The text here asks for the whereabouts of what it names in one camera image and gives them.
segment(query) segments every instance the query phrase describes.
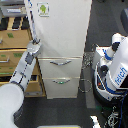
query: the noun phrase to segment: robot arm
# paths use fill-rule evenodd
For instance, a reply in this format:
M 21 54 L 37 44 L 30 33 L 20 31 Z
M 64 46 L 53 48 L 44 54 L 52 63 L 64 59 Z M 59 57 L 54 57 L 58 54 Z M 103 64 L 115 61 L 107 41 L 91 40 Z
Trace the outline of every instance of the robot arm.
M 30 41 L 8 84 L 0 87 L 0 128 L 17 128 L 14 114 L 21 108 L 41 43 Z

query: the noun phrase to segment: dark floor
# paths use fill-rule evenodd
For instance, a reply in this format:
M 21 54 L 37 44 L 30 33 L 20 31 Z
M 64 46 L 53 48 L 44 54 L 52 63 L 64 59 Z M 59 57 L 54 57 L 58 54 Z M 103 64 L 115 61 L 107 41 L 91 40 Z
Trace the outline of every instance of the dark floor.
M 93 0 L 85 52 L 90 52 L 91 44 L 95 43 L 110 46 L 114 33 L 127 35 L 120 21 L 120 13 L 127 6 L 128 0 L 123 3 L 121 0 L 106 0 L 104 3 Z M 90 69 L 84 69 L 81 76 L 91 80 Z M 85 86 L 86 89 L 87 85 L 80 81 L 81 88 Z M 93 91 L 79 91 L 77 99 L 25 98 L 23 114 L 16 124 L 20 128 L 36 128 L 41 125 L 79 125 L 82 128 L 92 128 L 91 115 L 98 117 L 103 128 L 105 118 Z

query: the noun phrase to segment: white cabinet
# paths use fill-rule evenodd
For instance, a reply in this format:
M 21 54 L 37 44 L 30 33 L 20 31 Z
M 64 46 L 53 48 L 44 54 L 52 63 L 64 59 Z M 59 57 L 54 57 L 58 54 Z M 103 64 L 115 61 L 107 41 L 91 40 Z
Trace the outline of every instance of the white cabinet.
M 38 59 L 47 98 L 76 97 L 92 0 L 31 0 L 31 8 L 28 0 L 24 1 L 31 30 L 30 10 L 33 13 L 37 37 L 43 44 Z M 40 16 L 39 3 L 48 5 L 48 15 Z M 63 88 L 50 82 L 49 79 L 52 78 L 69 78 L 75 82 L 66 82 Z

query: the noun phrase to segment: drawer handle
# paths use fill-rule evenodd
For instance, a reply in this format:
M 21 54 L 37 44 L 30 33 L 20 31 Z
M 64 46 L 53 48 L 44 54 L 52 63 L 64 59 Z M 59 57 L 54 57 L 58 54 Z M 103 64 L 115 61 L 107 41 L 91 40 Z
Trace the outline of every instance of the drawer handle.
M 9 62 L 9 58 L 6 61 L 0 61 L 0 63 L 8 63 Z
M 70 79 L 68 79 L 68 80 L 66 80 L 66 79 L 64 79 L 65 81 L 58 81 L 58 80 L 53 80 L 53 82 L 55 82 L 55 83 L 57 83 L 57 84 L 65 84 L 65 83 L 67 83 L 67 82 L 69 82 L 70 81 Z
M 71 61 L 71 60 L 67 60 L 67 61 L 64 62 L 64 63 L 57 63 L 57 62 L 51 61 L 50 63 L 61 66 L 61 65 L 66 65 L 66 64 L 68 64 L 68 63 L 70 63 L 70 62 L 72 62 L 72 61 Z

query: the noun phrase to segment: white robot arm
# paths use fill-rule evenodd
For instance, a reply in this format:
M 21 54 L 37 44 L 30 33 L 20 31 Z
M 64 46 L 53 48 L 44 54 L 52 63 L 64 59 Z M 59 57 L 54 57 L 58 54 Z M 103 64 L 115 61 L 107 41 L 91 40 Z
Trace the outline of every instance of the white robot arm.
M 114 34 L 112 46 L 96 50 L 93 59 L 94 94 L 105 104 L 117 104 L 128 89 L 128 37 Z
M 0 87 L 0 128 L 17 128 L 14 115 L 22 107 L 40 48 L 40 42 L 30 41 L 9 83 Z

